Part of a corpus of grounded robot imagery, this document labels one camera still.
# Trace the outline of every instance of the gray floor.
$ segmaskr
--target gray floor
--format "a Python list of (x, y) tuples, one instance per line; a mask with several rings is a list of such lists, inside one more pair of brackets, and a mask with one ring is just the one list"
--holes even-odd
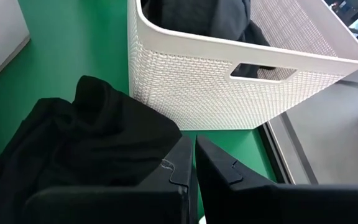
[(358, 71), (287, 115), (319, 184), (358, 184)]

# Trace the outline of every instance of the woven plastic basket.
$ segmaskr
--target woven plastic basket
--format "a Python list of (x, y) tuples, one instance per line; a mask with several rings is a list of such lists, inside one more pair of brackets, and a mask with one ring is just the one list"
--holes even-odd
[[(321, 0), (257, 0), (273, 47), (162, 29), (128, 0), (131, 96), (182, 130), (254, 129), (358, 70), (358, 41)], [(240, 64), (277, 67), (232, 77)]]

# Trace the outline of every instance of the green floor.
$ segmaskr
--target green floor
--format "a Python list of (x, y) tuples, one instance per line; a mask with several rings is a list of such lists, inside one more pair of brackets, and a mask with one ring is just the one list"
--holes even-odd
[[(128, 93), (126, 0), (19, 3), (32, 40), (0, 73), (0, 153), (39, 98), (72, 100), (82, 75), (101, 78)], [(274, 179), (257, 131), (184, 133), (193, 139), (204, 134)]]

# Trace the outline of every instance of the black clothing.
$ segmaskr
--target black clothing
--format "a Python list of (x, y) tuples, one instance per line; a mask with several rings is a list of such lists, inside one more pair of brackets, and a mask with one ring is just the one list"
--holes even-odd
[[(270, 46), (250, 19), (250, 0), (143, 0), (142, 5), (148, 20), (164, 29)], [(258, 78), (259, 68), (275, 69), (240, 64), (231, 75)]]
[(358, 185), (276, 184), (202, 136), (195, 151), (208, 224), (358, 223)]
[(93, 77), (75, 100), (39, 100), (0, 155), (0, 223), (25, 201), (63, 185), (136, 185), (180, 139), (176, 124)]
[(130, 187), (52, 187), (28, 199), (21, 224), (196, 224), (193, 143), (182, 137), (161, 164)]

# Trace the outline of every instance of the gray fabric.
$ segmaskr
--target gray fabric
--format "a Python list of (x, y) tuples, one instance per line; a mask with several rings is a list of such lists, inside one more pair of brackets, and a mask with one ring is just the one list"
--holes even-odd
[(226, 40), (239, 40), (249, 21), (250, 0), (219, 0), (209, 35)]
[[(165, 29), (269, 46), (262, 30), (250, 19), (250, 0), (143, 1), (150, 2), (149, 19)], [(257, 78), (259, 68), (241, 64), (231, 75)]]
[(217, 2), (218, 0), (162, 0), (161, 26), (190, 34), (209, 35)]
[(150, 7), (150, 3), (149, 3), (149, 2), (146, 2), (145, 5), (144, 5), (143, 8), (142, 8), (143, 15), (144, 15), (146, 18), (149, 17), (149, 7)]

